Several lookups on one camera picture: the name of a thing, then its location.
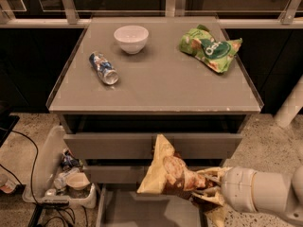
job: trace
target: blue soda can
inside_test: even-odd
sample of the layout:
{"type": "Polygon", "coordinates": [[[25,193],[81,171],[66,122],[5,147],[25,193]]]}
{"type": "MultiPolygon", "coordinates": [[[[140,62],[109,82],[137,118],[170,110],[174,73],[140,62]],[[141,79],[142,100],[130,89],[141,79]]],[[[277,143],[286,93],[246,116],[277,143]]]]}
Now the blue soda can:
{"type": "Polygon", "coordinates": [[[101,53],[97,51],[93,52],[89,57],[89,62],[96,70],[99,78],[105,84],[113,85],[118,81],[119,76],[115,68],[104,58],[101,53]]]}

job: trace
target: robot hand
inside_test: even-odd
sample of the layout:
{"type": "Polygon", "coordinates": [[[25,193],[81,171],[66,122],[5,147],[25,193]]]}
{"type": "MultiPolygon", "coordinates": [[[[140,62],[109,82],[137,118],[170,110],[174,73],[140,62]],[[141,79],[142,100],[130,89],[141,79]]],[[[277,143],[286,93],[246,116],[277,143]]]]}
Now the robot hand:
{"type": "Polygon", "coordinates": [[[267,213],[303,226],[303,166],[293,176],[234,167],[224,174],[221,190],[238,212],[267,213]]]}

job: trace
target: white bottle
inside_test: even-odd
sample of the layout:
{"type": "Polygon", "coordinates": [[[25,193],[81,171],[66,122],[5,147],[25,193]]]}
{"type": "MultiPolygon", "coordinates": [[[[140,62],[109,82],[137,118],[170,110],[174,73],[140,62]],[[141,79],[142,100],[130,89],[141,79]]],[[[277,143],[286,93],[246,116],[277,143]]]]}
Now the white bottle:
{"type": "Polygon", "coordinates": [[[80,172],[80,170],[77,167],[74,167],[67,172],[60,173],[58,177],[54,180],[55,187],[59,190],[65,188],[67,177],[78,172],[80,172]]]}

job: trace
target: plastic bin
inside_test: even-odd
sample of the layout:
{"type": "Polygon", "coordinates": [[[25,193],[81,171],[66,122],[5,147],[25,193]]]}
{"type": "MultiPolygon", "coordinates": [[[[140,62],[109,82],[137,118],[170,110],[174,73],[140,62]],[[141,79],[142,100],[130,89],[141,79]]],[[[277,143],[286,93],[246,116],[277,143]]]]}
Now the plastic bin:
{"type": "MultiPolygon", "coordinates": [[[[72,198],[69,195],[62,196],[46,196],[45,192],[54,187],[54,179],[61,172],[60,162],[62,158],[62,150],[67,147],[63,141],[65,131],[62,126],[55,126],[49,132],[43,148],[40,149],[34,175],[33,175],[33,193],[34,197],[39,203],[46,201],[53,201],[54,203],[68,201],[70,204],[80,204],[86,208],[95,208],[97,202],[96,187],[92,183],[89,189],[88,196],[85,198],[72,198]]],[[[31,192],[30,184],[27,185],[23,200],[25,202],[33,202],[34,200],[31,192]]]]}

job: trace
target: gray tabletop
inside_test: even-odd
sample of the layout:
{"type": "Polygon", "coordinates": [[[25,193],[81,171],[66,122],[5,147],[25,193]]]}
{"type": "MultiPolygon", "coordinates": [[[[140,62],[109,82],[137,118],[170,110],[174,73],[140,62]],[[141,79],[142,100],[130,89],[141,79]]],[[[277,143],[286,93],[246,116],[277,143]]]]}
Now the gray tabletop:
{"type": "Polygon", "coordinates": [[[213,17],[94,18],[54,97],[56,114],[255,114],[260,106],[240,66],[233,60],[219,75],[179,51],[181,37],[198,24],[225,41],[213,17]],[[144,26],[149,40],[136,55],[123,52],[117,28],[144,26]],[[90,66],[93,51],[104,54],[119,81],[103,84],[90,66]]]}

